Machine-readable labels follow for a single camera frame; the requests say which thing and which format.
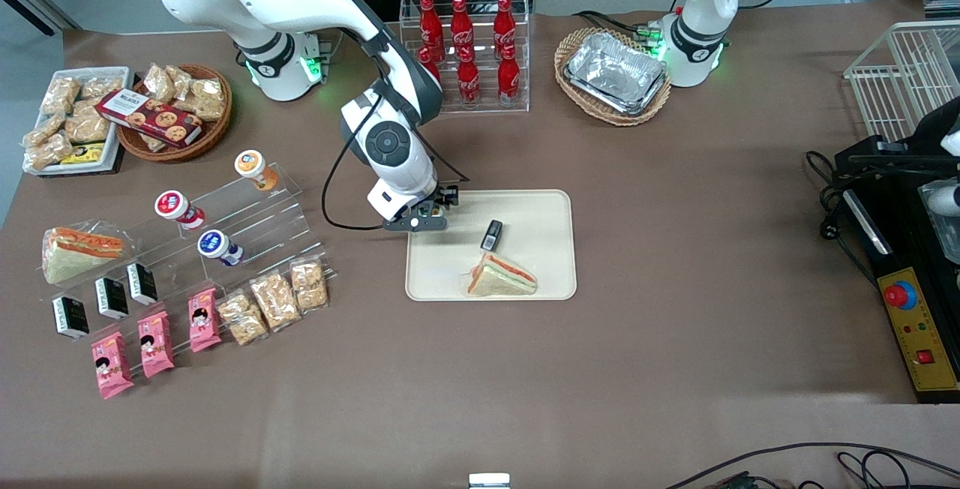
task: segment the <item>white tray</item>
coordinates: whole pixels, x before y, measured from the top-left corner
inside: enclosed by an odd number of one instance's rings
[[[406,290],[417,302],[567,300],[577,291],[570,197],[559,189],[461,191],[460,205],[446,213],[443,232],[411,233],[407,242]],[[465,274],[476,266],[490,222],[503,223],[496,252],[537,278],[532,295],[469,297]]]
[[[123,79],[123,87],[131,87],[134,83],[134,72],[129,67],[85,67],[83,69],[63,69],[57,71],[51,76],[53,79],[74,77],[85,82],[94,77],[120,77]],[[37,124],[49,118],[43,112],[37,116]],[[103,141],[103,154],[97,162],[86,162],[81,164],[52,164],[43,170],[34,170],[27,167],[24,172],[34,176],[63,176],[66,174],[93,174],[96,172],[106,172],[113,168],[113,161],[116,161],[117,151],[120,148],[120,139],[117,137],[117,124],[110,122],[109,130],[106,131],[106,140]]]

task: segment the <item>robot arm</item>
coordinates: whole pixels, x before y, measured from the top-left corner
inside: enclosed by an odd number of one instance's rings
[[[408,54],[363,0],[163,1],[180,20],[226,31],[247,58],[254,59],[264,92],[271,95],[268,89],[282,87],[287,100],[312,86],[312,82],[299,82],[303,79],[297,59],[302,32],[339,28],[357,41],[378,66],[388,68],[388,74],[381,69],[373,85],[340,109],[340,132],[351,141],[354,155],[379,177],[367,201],[388,229],[446,228],[438,204],[455,203],[455,197],[450,198],[450,189],[438,186],[436,169],[414,134],[419,125],[438,116],[443,93],[434,76]],[[194,17],[187,20],[188,14]],[[414,210],[416,216],[404,216]]]

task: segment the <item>bottle cap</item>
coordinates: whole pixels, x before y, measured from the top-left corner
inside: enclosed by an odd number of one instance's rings
[[[196,250],[209,259],[219,259],[230,249],[230,238],[220,230],[206,230],[196,240]]]
[[[263,160],[263,154],[257,150],[240,151],[233,161],[233,168],[244,178],[256,178],[263,174],[266,167],[267,161]]]
[[[154,210],[164,219],[179,219],[186,213],[190,201],[179,191],[165,191],[154,202]]]

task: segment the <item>wicker basket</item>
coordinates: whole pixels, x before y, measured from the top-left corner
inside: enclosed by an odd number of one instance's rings
[[[606,103],[601,102],[596,97],[593,97],[589,93],[586,93],[584,90],[579,89],[575,85],[572,85],[567,79],[563,76],[563,66],[566,65],[566,62],[569,62],[573,55],[576,54],[577,49],[580,48],[580,45],[583,44],[584,39],[587,38],[587,35],[598,34],[598,32],[609,32],[615,38],[619,39],[623,44],[630,46],[639,50],[641,45],[637,41],[634,41],[627,35],[620,34],[619,31],[604,30],[603,28],[583,28],[583,30],[578,30],[572,32],[572,34],[567,35],[566,39],[559,42],[559,47],[556,48],[556,52],[553,55],[553,68],[554,76],[556,77],[556,83],[559,83],[559,87],[577,104],[583,111],[598,120],[603,120],[609,124],[620,126],[620,127],[630,127],[635,125],[640,125],[650,118],[654,117],[654,114],[658,112],[663,107],[663,104],[666,103],[666,99],[670,97],[670,79],[666,79],[666,82],[663,82],[663,86],[658,90],[657,95],[650,101],[646,109],[639,116],[624,116],[622,113],[617,112],[612,106],[607,105]]]
[[[140,138],[140,133],[129,127],[117,124],[117,133],[120,137],[120,143],[131,154],[136,155],[141,160],[157,162],[181,162],[189,161],[192,158],[198,158],[200,155],[209,152],[227,132],[227,125],[230,124],[230,110],[233,107],[233,93],[230,92],[230,83],[223,75],[213,69],[203,65],[181,65],[183,71],[195,79],[217,79],[220,81],[220,89],[223,90],[223,96],[226,98],[226,106],[223,107],[223,117],[213,122],[203,122],[203,133],[201,136],[186,148],[166,147],[154,153],[147,147],[147,143]],[[146,94],[146,86],[140,81],[133,87],[133,91]]]

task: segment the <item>yellow control panel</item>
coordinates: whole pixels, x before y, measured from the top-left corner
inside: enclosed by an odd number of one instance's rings
[[[956,390],[947,351],[923,298],[913,268],[877,279],[883,302],[917,391]]]

